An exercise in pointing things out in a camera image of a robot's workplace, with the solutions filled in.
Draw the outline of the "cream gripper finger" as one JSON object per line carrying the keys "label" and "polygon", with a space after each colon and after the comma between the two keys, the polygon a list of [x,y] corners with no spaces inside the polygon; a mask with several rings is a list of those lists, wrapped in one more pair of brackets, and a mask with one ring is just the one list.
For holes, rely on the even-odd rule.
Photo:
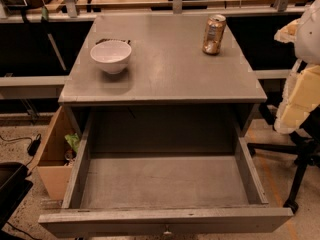
{"label": "cream gripper finger", "polygon": [[276,113],[275,130],[281,134],[294,132],[319,105],[320,66],[306,67],[299,74],[291,73]]}

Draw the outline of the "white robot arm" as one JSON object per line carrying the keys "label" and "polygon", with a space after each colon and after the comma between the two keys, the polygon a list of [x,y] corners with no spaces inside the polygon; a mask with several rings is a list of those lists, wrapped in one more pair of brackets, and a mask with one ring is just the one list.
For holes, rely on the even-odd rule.
{"label": "white robot arm", "polygon": [[320,105],[320,0],[303,15],[278,30],[274,39],[294,43],[297,58],[282,93],[274,128],[289,134],[297,130]]}

